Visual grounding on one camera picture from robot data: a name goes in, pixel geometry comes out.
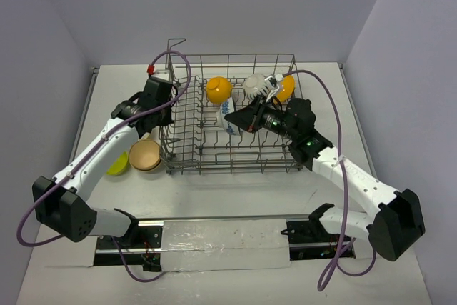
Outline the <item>white striped ceramic bowl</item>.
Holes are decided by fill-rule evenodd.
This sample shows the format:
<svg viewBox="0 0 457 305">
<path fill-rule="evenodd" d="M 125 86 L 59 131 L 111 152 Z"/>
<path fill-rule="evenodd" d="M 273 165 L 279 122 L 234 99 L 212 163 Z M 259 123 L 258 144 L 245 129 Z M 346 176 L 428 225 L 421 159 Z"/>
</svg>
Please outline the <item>white striped ceramic bowl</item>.
<svg viewBox="0 0 457 305">
<path fill-rule="evenodd" d="M 252 74 L 243 83 L 243 92 L 249 101 L 257 96 L 265 97 L 271 91 L 271 84 L 263 74 Z"/>
</svg>

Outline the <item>lime green plastic bowl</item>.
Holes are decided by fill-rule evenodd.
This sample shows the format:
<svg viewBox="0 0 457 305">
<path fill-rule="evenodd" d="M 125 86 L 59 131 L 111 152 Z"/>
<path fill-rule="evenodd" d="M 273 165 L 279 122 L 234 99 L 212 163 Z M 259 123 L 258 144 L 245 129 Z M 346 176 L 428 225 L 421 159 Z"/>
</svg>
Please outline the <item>lime green plastic bowl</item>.
<svg viewBox="0 0 457 305">
<path fill-rule="evenodd" d="M 123 152 L 117 160 L 109 167 L 106 171 L 106 174 L 109 176 L 118 176 L 125 172 L 129 165 L 129 155 L 125 151 Z"/>
</svg>

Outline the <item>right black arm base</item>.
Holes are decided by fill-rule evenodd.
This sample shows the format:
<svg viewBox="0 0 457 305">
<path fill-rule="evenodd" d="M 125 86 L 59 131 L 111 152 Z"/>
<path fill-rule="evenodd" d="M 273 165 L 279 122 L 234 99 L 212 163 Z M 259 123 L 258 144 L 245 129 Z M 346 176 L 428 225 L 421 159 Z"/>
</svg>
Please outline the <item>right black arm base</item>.
<svg viewBox="0 0 457 305">
<path fill-rule="evenodd" d="M 291 261 L 332 259 L 336 255 L 339 234 L 329 234 L 315 214 L 307 219 L 287 219 L 281 235 L 288 238 Z"/>
</svg>

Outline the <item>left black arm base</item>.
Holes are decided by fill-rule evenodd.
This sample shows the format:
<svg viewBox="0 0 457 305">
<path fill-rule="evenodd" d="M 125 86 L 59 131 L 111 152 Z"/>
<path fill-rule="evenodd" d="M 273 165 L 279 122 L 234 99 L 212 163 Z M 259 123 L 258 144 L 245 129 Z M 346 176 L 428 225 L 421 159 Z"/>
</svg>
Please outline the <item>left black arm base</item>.
<svg viewBox="0 0 457 305">
<path fill-rule="evenodd" d="M 142 220 L 130 244 L 117 244 L 125 262 L 129 267 L 140 266 L 142 271 L 162 272 L 161 268 L 161 243 L 163 238 L 163 221 Z M 94 252 L 94 266 L 121 266 L 122 259 L 118 249 L 110 236 L 100 236 L 96 240 Z"/>
</svg>

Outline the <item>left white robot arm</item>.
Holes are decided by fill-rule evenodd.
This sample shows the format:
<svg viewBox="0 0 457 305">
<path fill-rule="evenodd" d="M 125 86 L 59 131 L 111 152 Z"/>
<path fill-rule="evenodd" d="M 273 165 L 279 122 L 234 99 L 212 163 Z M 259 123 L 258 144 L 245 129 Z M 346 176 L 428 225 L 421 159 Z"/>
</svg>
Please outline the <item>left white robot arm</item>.
<svg viewBox="0 0 457 305">
<path fill-rule="evenodd" d="M 151 76 L 143 91 L 122 101 L 101 132 L 63 170 L 32 186 L 38 222 L 73 242 L 87 236 L 113 236 L 120 245 L 139 240 L 137 219 L 125 211 L 88 205 L 92 191 L 109 167 L 144 134 L 171 123 L 171 82 Z"/>
</svg>

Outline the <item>tan ceramic bowl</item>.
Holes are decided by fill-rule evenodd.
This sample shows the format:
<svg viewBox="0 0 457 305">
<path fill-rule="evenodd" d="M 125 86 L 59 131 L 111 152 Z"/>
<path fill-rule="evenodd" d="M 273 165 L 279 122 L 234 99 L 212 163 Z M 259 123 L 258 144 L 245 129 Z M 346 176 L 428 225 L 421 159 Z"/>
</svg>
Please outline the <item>tan ceramic bowl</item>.
<svg viewBox="0 0 457 305">
<path fill-rule="evenodd" d="M 153 171 L 161 163 L 159 144 L 150 139 L 137 141 L 130 148 L 129 162 L 138 171 Z"/>
</svg>

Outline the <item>large orange plastic bowl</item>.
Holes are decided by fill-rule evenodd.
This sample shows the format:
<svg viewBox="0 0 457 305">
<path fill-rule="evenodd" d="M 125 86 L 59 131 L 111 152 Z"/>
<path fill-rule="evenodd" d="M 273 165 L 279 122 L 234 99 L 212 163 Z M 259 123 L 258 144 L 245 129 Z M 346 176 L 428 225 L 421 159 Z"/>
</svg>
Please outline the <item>large orange plastic bowl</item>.
<svg viewBox="0 0 457 305">
<path fill-rule="evenodd" d="M 281 102 L 288 101 L 295 90 L 295 80 L 292 75 L 285 76 L 281 81 L 281 90 L 277 93 L 276 98 Z"/>
</svg>

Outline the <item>clear plastic tape sheet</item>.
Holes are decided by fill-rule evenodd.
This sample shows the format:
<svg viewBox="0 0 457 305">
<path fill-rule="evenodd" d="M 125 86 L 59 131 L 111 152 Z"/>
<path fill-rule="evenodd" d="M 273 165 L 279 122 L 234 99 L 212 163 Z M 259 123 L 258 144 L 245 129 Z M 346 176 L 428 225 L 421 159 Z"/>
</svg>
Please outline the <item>clear plastic tape sheet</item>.
<svg viewBox="0 0 457 305">
<path fill-rule="evenodd" d="M 167 221 L 163 271 L 282 269 L 290 266 L 284 219 Z"/>
</svg>

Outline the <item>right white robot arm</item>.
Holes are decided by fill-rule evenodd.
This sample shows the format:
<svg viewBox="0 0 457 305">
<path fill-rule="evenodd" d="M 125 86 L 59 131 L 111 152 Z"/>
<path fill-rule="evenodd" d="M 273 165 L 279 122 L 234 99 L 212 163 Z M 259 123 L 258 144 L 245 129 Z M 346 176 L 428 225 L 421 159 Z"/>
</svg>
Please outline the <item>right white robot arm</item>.
<svg viewBox="0 0 457 305">
<path fill-rule="evenodd" d="M 410 189 L 399 191 L 342 156 L 319 134 L 316 115 L 308 99 L 293 98 L 286 109 L 275 109 L 260 98 L 224 119 L 243 131 L 266 129 L 289 140 L 294 160 L 322 176 L 363 208 L 363 212 L 344 212 L 324 204 L 311 216 L 310 232 L 317 241 L 326 241 L 344 230 L 351 238 L 367 240 L 374 251 L 388 261 L 396 261 L 425 234 L 418 195 Z"/>
</svg>

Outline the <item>small orange plastic bowl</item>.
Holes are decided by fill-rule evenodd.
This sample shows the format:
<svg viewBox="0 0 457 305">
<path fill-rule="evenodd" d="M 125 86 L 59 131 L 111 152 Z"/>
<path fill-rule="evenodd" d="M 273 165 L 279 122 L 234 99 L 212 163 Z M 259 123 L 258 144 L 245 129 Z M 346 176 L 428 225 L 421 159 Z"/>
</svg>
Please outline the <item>small orange plastic bowl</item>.
<svg viewBox="0 0 457 305">
<path fill-rule="evenodd" d="M 209 79 L 205 86 L 206 98 L 212 104 L 220 104 L 231 97 L 233 86 L 231 82 L 222 77 L 215 76 Z"/>
</svg>

